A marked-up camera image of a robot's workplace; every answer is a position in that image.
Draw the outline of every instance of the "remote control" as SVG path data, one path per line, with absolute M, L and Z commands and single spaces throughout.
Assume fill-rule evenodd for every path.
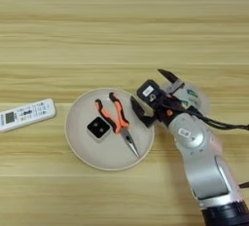
M 7 132 L 48 120 L 53 118 L 55 114 L 54 103 L 50 98 L 0 112 L 0 132 Z

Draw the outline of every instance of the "cable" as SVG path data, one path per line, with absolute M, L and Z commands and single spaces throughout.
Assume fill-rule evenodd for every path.
M 167 105 L 162 105 L 164 108 L 167 109 L 171 109 L 174 110 L 176 112 L 184 112 L 184 113 L 188 113 L 191 116 L 196 116 L 198 117 L 200 120 L 202 120 L 204 123 L 206 123 L 208 126 L 218 129 L 218 130 L 223 130 L 223 131 L 227 131 L 227 130 L 235 130 L 235 129 L 240 129 L 240 130 L 247 130 L 249 131 L 249 125 L 232 125 L 232 124 L 227 124 L 227 123 L 223 123 L 223 122 L 219 122 L 219 121 L 215 121 L 212 120 L 208 117 L 205 117 L 203 115 L 201 115 L 200 113 L 195 113 L 192 111 L 188 111 L 185 109 L 178 109 L 178 108 L 174 108 L 172 106 L 167 106 Z

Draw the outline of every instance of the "plate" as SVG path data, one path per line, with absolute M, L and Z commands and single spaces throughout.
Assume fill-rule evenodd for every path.
M 114 92 L 124 108 L 129 120 L 129 132 L 140 154 L 138 159 L 128 148 L 120 134 L 111 132 L 97 142 L 87 131 L 88 124 L 101 117 L 95 107 L 95 100 L 101 99 L 115 120 L 118 114 L 109 93 Z M 80 96 L 69 111 L 65 124 L 65 134 L 75 155 L 86 164 L 100 170 L 125 170 L 140 163 L 149 153 L 155 138 L 155 128 L 149 129 L 136 117 L 130 104 L 131 94 L 118 89 L 97 89 Z

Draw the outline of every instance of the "wood grain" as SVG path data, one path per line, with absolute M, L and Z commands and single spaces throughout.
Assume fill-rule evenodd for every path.
M 161 128 L 137 167 L 81 163 L 64 137 L 73 100 L 98 87 L 134 93 L 163 67 L 201 87 L 211 116 L 248 123 L 249 0 L 0 0 L 0 109 L 52 97 L 57 117 L 0 134 L 4 226 L 203 225 L 180 154 Z M 246 132 L 215 132 L 238 182 Z M 243 191 L 249 202 L 248 191 Z

